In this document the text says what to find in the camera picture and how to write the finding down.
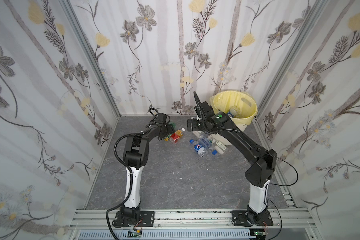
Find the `orange bottle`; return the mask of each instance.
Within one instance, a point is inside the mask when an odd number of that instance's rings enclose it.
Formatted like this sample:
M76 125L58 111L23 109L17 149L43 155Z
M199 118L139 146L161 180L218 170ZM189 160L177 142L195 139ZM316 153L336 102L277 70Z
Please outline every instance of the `orange bottle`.
M184 128L177 130L174 134L171 135L169 140L173 143L176 143L183 136L184 132L185 132Z

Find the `gray tabletop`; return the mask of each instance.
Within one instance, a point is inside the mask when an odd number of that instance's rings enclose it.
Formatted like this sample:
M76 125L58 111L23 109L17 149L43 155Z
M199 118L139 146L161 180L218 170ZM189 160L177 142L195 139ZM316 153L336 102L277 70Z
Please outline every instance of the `gray tabletop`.
M121 117L87 209L109 209L124 199L126 169L115 158L113 146L122 135L143 130L151 118ZM188 118L172 117L172 121L176 123L177 129L186 129ZM247 126L244 132L260 144L253 124ZM246 208L250 198L250 184L244 173L250 164L232 145L224 155L199 157L189 143L194 138L191 132L185 132L176 144L157 139L150 142L148 163L141 178L142 209ZM117 146L120 157L124 146L123 139ZM275 177L271 182L277 183ZM287 207L279 186L269 186L267 195L277 207Z

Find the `wall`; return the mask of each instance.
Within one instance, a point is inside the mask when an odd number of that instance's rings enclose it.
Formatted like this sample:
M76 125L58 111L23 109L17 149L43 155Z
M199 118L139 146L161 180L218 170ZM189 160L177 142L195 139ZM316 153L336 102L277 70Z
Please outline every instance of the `wall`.
M360 239L360 1L327 4L259 119L323 237Z
M0 239L63 239L116 123L57 1L0 1Z
M257 102L313 1L71 0L122 114L192 114L193 91Z

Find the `black mounting plate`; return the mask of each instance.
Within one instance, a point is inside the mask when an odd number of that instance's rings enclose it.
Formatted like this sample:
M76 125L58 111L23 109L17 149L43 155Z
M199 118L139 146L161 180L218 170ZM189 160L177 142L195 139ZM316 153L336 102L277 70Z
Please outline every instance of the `black mounting plate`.
M141 211L140 212L141 223L139 227L153 227L154 226L154 219L155 219L155 212L154 211ZM116 212L115 220L112 222L112 226L116 228L120 227L130 227L128 223L123 222L120 217L120 211Z
M252 227L252 225L247 222L246 219L246 213L247 211L232 211L232 223L235 227ZM264 214L264 222L267 224L267 226L273 226L273 221L271 214L269 213L269 211L267 211ZM259 223L257 226L264 226L264 222Z

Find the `trash can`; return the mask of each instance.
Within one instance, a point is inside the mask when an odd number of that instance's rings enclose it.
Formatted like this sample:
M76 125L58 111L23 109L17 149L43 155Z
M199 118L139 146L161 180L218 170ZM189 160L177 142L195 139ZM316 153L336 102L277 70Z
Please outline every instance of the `trash can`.
M257 114L256 101L245 92L233 90L223 91L212 96L210 101L215 114L220 111L227 113L232 106L239 107L239 113L231 119L241 131L244 131L247 125L251 124L252 119ZM213 137L225 145L232 145L227 139L220 136L220 134L214 134Z

